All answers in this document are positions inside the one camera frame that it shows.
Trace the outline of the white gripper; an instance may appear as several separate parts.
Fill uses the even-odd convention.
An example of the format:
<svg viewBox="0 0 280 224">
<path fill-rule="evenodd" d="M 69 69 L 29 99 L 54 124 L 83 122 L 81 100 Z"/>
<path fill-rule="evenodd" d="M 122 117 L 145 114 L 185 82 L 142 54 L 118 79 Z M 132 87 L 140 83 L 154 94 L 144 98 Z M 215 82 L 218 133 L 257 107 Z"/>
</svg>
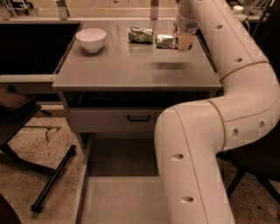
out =
<svg viewBox="0 0 280 224">
<path fill-rule="evenodd" d="M 182 31 L 178 34 L 178 50 L 180 52 L 186 52 L 193 43 L 192 33 L 199 29 L 193 10 L 188 1 L 178 2 L 176 24 Z"/>
</svg>

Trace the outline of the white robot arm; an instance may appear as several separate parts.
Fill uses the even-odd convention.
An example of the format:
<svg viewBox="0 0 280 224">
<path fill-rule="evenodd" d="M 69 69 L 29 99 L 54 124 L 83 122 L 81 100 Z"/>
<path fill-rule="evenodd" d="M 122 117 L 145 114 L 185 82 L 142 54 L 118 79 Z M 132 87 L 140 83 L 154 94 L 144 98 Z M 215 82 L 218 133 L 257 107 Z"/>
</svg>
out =
<svg viewBox="0 0 280 224">
<path fill-rule="evenodd" d="M 177 23 L 200 28 L 224 94 L 169 107 L 154 133 L 169 224 L 235 224 L 216 155 L 267 135 L 280 90 L 269 60 L 225 0 L 180 0 Z"/>
</svg>

